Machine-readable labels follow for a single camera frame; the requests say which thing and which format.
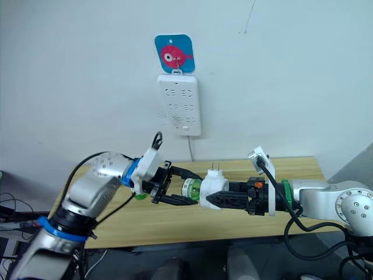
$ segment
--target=table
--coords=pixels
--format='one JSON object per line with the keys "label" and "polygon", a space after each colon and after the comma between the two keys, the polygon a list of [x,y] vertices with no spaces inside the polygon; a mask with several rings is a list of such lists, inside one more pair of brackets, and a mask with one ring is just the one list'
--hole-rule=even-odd
{"label": "table", "polygon": [[[294,157],[271,159],[276,168],[276,180],[281,179],[318,179],[324,180],[322,172],[313,157]],[[212,162],[176,162],[174,166],[192,170],[201,177],[206,175]],[[230,181],[247,181],[249,177],[257,176],[249,160],[219,160],[220,169]],[[78,178],[87,170],[81,167],[76,173]],[[174,177],[168,194],[180,194],[182,180]],[[121,187],[100,219],[131,194],[128,187]],[[250,216],[243,210],[223,209],[212,210],[193,206],[172,206],[164,203],[153,204],[150,197],[142,201],[133,199],[127,206],[100,224],[95,230],[97,240],[92,238],[86,243],[86,248],[112,248],[149,244],[176,242],[193,242],[201,240],[236,239],[243,237],[282,235],[290,215],[276,212],[271,216]],[[306,226],[320,222],[313,219],[302,219]],[[333,230],[324,227],[315,232]],[[303,233],[293,226],[290,234]]]}

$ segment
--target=robotic arm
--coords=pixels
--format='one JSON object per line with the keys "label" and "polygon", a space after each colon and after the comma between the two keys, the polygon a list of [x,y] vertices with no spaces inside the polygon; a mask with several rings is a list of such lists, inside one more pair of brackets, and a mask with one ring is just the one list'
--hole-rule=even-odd
{"label": "robotic arm", "polygon": [[[196,204],[187,197],[166,194],[172,176],[202,178],[189,170],[172,166],[169,161],[159,167],[162,159],[157,150],[161,143],[162,136],[158,132],[152,147],[140,158],[132,159],[113,152],[98,154],[89,171],[77,179],[67,193],[74,172],[93,156],[80,163],[71,174],[53,216],[49,220],[45,217],[39,219],[43,228],[15,266],[10,279],[71,279],[77,264],[73,253],[83,248],[88,237],[96,238],[93,229],[107,217],[101,221],[96,221],[96,218],[122,184],[131,188],[133,196],[150,194],[153,203]],[[247,182],[229,182],[229,191],[209,194],[206,197],[209,202],[220,208],[244,209],[250,215],[268,212],[274,216],[276,211],[288,211],[292,219],[286,231],[294,221],[301,224],[299,214],[344,223],[349,233],[345,244],[354,245],[352,249],[359,257],[364,257],[365,269],[373,272],[373,191],[355,181],[332,185],[316,180],[277,183],[275,168],[260,147],[249,158],[258,173],[265,173],[270,180],[266,182],[263,177],[251,177]]]}
{"label": "robotic arm", "polygon": [[[287,211],[292,219],[285,228],[284,240],[290,252],[303,260],[317,260],[326,257],[341,246],[347,245],[350,257],[341,262],[342,269],[348,260],[362,259],[365,268],[361,267],[367,277],[373,274],[373,191],[356,181],[344,181],[339,184],[328,184],[318,180],[282,180],[274,179],[275,168],[269,156],[261,147],[256,148],[249,158],[259,174],[263,177],[251,177],[247,182],[229,182],[229,191],[210,194],[206,199],[220,208],[244,209],[250,215],[264,215],[269,212]],[[298,216],[332,220],[344,224],[320,223],[305,227]],[[304,231],[310,232],[323,226],[335,226],[344,231],[346,241],[338,243],[326,254],[307,257],[296,253],[288,242],[290,226],[296,222]]]}
{"label": "robotic arm", "polygon": [[113,152],[93,155],[95,157],[89,171],[77,179],[67,192],[74,172],[93,156],[80,163],[71,174],[53,216],[49,220],[39,218],[38,222],[43,228],[9,279],[71,279],[77,264],[73,254],[84,247],[88,237],[96,238],[93,229],[102,221],[98,222],[96,218],[122,184],[131,188],[133,196],[150,194],[152,202],[156,204],[196,204],[196,201],[187,197],[166,195],[173,175],[182,179],[201,178],[189,170],[172,166],[169,161],[159,167],[162,159],[157,150],[161,143],[162,134],[158,132],[152,147],[140,158],[131,159]]}

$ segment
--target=socket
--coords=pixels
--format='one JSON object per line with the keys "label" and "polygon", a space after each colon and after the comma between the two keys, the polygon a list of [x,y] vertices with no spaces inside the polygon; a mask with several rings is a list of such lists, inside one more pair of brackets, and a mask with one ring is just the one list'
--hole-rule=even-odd
{"label": "socket", "polygon": [[159,94],[176,135],[200,136],[198,83],[194,76],[159,75]]}

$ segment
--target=pink fish sticker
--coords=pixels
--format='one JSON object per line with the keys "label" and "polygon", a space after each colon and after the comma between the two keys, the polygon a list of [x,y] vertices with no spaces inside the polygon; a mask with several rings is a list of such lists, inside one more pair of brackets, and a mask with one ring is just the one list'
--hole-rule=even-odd
{"label": "pink fish sticker", "polygon": [[183,51],[175,45],[165,45],[161,51],[161,59],[168,67],[177,69],[180,68],[186,60],[193,59],[193,55],[184,54]]}

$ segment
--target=bottle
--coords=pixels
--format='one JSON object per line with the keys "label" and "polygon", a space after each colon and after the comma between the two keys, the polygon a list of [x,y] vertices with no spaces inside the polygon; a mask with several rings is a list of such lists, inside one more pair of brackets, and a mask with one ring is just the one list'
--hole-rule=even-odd
{"label": "bottle", "polygon": [[202,180],[187,178],[181,188],[183,197],[191,198],[194,201],[199,201],[199,190]]}

